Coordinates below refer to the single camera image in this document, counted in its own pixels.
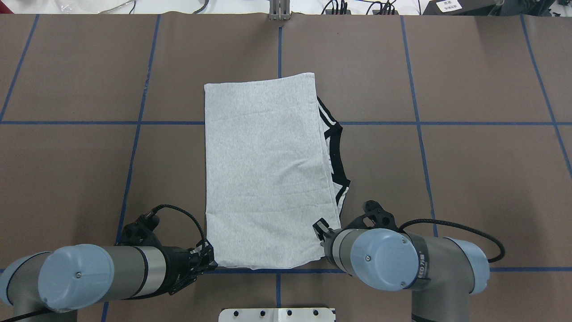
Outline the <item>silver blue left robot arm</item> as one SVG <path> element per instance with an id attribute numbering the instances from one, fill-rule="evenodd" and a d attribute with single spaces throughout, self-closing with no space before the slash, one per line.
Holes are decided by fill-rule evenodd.
<path id="1" fill-rule="evenodd" d="M 139 216 L 114 246 L 84 243 L 14 261 L 1 275 L 1 301 L 13 320 L 75 322 L 77 312 L 100 302 L 174 295 L 217 268 L 213 246 L 164 246 L 159 217 Z"/>

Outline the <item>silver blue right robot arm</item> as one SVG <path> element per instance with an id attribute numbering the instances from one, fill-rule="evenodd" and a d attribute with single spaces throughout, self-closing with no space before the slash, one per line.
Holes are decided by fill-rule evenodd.
<path id="1" fill-rule="evenodd" d="M 410 290 L 413 322 L 467 322 L 470 296 L 484 291 L 490 265 L 476 244 L 450 237 L 427 237 L 407 232 L 416 224 L 462 229 L 497 244 L 494 237 L 454 222 L 417 219 L 398 226 L 394 215 L 374 201 L 363 205 L 363 215 L 345 228 L 331 228 L 324 218 L 313 230 L 332 265 L 371 288 L 396 292 Z"/>

